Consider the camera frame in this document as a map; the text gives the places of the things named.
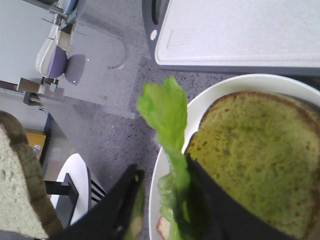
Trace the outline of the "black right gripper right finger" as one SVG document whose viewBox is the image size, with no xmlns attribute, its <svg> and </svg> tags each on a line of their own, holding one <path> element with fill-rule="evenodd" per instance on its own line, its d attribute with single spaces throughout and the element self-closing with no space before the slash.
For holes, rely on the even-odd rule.
<svg viewBox="0 0 320 240">
<path fill-rule="evenodd" d="M 176 233 L 183 240 L 290 240 L 233 200 L 189 155 L 174 161 Z"/>
</svg>

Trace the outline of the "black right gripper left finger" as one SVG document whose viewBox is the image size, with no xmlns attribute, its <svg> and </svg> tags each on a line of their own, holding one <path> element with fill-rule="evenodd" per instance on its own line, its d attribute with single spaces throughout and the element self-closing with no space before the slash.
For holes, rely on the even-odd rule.
<svg viewBox="0 0 320 240">
<path fill-rule="evenodd" d="M 145 172 L 131 164 L 83 217 L 51 240 L 138 240 L 143 228 Z"/>
</svg>

